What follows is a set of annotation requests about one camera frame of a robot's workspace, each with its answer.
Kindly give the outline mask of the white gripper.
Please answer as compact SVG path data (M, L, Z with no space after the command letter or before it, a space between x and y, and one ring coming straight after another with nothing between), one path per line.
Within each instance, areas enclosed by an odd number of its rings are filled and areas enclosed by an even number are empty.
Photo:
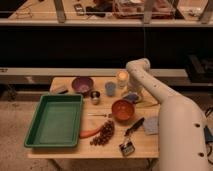
M139 99L142 100L143 99L142 89L143 89L142 85L133 76L131 76L127 83L127 91L130 93L137 94Z

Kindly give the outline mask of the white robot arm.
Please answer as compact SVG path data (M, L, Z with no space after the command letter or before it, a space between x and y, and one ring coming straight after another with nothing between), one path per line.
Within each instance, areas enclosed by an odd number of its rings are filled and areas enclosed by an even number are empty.
M149 73L147 58L126 64L129 86L144 87L159 103L158 147L160 171L209 171L204 112L190 98Z

